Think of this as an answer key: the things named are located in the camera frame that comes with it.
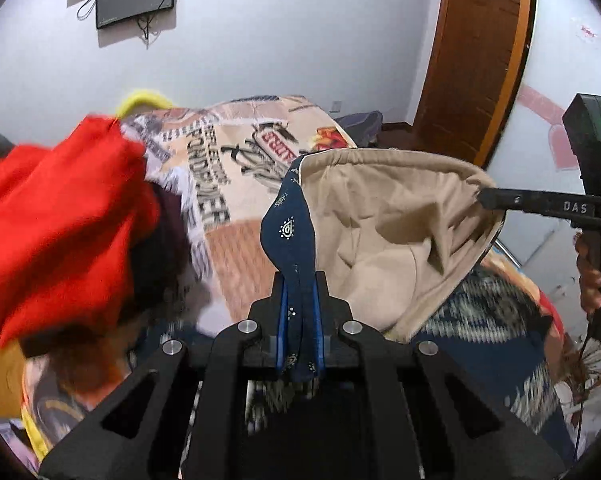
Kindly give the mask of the person's right hand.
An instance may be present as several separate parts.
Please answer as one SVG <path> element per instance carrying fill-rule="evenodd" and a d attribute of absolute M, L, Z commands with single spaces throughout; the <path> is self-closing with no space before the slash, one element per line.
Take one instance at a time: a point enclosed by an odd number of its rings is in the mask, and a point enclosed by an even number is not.
<path fill-rule="evenodd" d="M 591 315 L 601 308 L 601 272 L 589 261 L 589 247 L 581 234 L 575 236 L 575 250 L 581 308 L 587 315 Z"/>

